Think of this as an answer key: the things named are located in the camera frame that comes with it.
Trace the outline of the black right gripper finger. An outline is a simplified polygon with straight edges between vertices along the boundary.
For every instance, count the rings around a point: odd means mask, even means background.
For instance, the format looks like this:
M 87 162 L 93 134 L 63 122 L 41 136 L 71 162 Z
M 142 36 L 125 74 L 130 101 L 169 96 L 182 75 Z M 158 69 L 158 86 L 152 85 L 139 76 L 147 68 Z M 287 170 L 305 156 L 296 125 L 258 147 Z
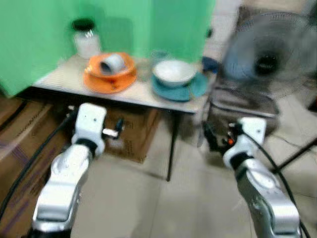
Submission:
M 210 125 L 208 122 L 203 123 L 203 134 L 206 141 L 208 142 L 209 150 L 218 151 L 218 142 L 215 131 L 212 125 Z

